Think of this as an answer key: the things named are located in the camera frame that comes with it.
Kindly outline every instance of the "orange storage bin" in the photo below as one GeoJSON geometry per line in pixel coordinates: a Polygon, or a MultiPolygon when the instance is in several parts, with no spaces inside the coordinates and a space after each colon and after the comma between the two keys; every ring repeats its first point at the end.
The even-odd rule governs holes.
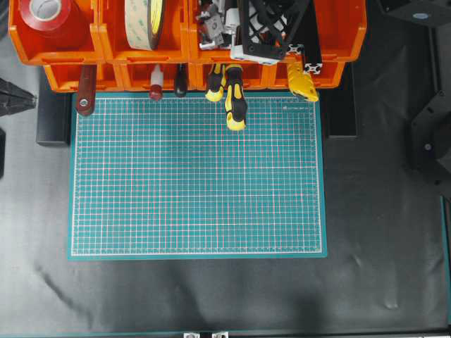
{"type": "MultiPolygon", "coordinates": [[[[366,33],[366,0],[314,0],[324,61],[354,61],[366,33]]],[[[197,0],[190,2],[190,58],[198,63],[230,63],[230,51],[214,49],[202,51],[196,15],[197,0]]],[[[283,62],[293,62],[295,57],[287,55],[283,62]]]]}
{"type": "Polygon", "coordinates": [[[75,0],[89,24],[90,36],[77,49],[61,49],[28,27],[19,11],[19,0],[9,1],[9,34],[19,56],[28,65],[96,63],[104,56],[98,31],[98,0],[75,0]]]}
{"type": "MultiPolygon", "coordinates": [[[[82,65],[45,65],[51,90],[59,93],[76,92],[82,65]]],[[[121,92],[124,86],[119,66],[108,63],[97,65],[97,85],[99,92],[121,92]]]]}
{"type": "MultiPolygon", "coordinates": [[[[259,65],[258,63],[241,63],[234,62],[242,66],[243,87],[247,90],[261,90],[268,88],[269,71],[272,67],[267,65],[259,65]]],[[[211,70],[211,64],[196,64],[196,89],[206,90],[206,79],[211,70]]]]}
{"type": "MultiPolygon", "coordinates": [[[[164,73],[163,90],[174,90],[174,79],[177,70],[177,63],[165,63],[161,65],[164,73]]],[[[148,92],[150,90],[150,74],[153,71],[154,63],[129,63],[120,64],[124,90],[129,92],[148,92]]],[[[188,90],[195,89],[194,79],[196,73],[194,65],[187,65],[188,90]]]]}
{"type": "Polygon", "coordinates": [[[187,0],[166,2],[163,30],[156,51],[132,49],[125,33],[124,1],[99,0],[99,34],[106,61],[111,63],[188,62],[187,0]]]}
{"type": "MultiPolygon", "coordinates": [[[[320,75],[312,75],[317,89],[336,88],[340,85],[341,76],[345,69],[345,62],[326,61],[320,75]]],[[[288,73],[285,63],[267,66],[269,69],[269,89],[287,89],[288,73]]]]}

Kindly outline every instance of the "red tape roll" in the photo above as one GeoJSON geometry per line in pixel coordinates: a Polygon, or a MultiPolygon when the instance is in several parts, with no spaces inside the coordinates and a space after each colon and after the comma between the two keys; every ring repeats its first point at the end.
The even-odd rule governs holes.
{"type": "Polygon", "coordinates": [[[27,26],[60,48],[82,46],[89,25],[74,0],[20,0],[20,15],[27,26]]]}

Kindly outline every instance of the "green cutting mat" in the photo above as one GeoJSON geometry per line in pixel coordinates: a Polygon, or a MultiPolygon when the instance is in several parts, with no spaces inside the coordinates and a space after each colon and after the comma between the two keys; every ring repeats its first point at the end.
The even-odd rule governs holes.
{"type": "Polygon", "coordinates": [[[74,109],[69,259],[326,256],[319,105],[247,103],[244,132],[202,94],[74,109]]]}

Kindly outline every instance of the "double-sided tape roll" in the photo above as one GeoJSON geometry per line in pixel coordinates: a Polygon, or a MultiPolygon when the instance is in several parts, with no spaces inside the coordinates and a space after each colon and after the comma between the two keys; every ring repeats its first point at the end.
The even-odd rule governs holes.
{"type": "Polygon", "coordinates": [[[165,0],[125,0],[125,32],[130,47],[155,50],[163,28],[165,0]]]}
{"type": "Polygon", "coordinates": [[[74,0],[19,0],[25,24],[61,48],[83,45],[89,24],[74,0]]]}

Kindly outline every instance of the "red handle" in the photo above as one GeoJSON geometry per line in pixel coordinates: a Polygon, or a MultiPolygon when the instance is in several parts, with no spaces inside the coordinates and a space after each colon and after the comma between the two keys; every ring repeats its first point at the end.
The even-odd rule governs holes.
{"type": "Polygon", "coordinates": [[[97,65],[83,65],[78,83],[77,112],[89,116],[94,112],[96,103],[97,65]]]}

